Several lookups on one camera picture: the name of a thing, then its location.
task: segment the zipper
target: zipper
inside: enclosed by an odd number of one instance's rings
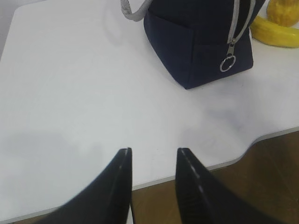
[[[234,12],[233,12],[233,17],[232,17],[232,23],[230,25],[230,29],[229,29],[229,33],[228,33],[228,42],[227,42],[228,51],[227,51],[227,54],[226,54],[226,58],[220,64],[220,71],[221,72],[226,72],[234,66],[235,61],[236,61],[236,57],[234,55],[235,44],[240,40],[243,33],[245,32],[246,27],[247,27],[247,25],[248,25],[248,23],[249,23],[249,21],[252,17],[255,5],[256,5],[256,0],[250,0],[250,7],[249,7],[249,11],[248,11],[248,16],[246,18],[244,26],[241,29],[240,33],[237,35],[237,37],[234,37],[235,36],[235,30],[237,28],[238,19],[239,19],[239,11],[240,11],[240,0],[234,0]],[[228,66],[227,69],[223,69],[224,63],[229,59],[233,59],[231,65]]]

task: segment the white table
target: white table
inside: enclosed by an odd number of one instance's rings
[[[298,130],[299,49],[253,53],[253,69],[187,91],[117,0],[18,8],[0,62],[0,224],[62,205],[122,147],[137,189],[173,179],[178,147],[212,169]]]
[[[15,10],[23,5],[44,0],[0,0],[0,59]]]

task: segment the brown floor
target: brown floor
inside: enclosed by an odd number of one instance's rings
[[[212,173],[262,212],[299,224],[299,132],[258,142],[239,162]],[[136,224],[181,224],[174,181],[133,191],[133,207]]]

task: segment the lunch bag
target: lunch bag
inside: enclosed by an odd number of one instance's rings
[[[172,77],[186,89],[253,66],[249,25],[265,0],[145,0],[129,20],[144,18],[150,44]]]

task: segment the gray handle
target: gray handle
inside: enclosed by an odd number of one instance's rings
[[[121,11],[128,20],[140,21],[145,17],[153,0],[144,0],[140,8],[132,13],[129,0],[121,0]]]

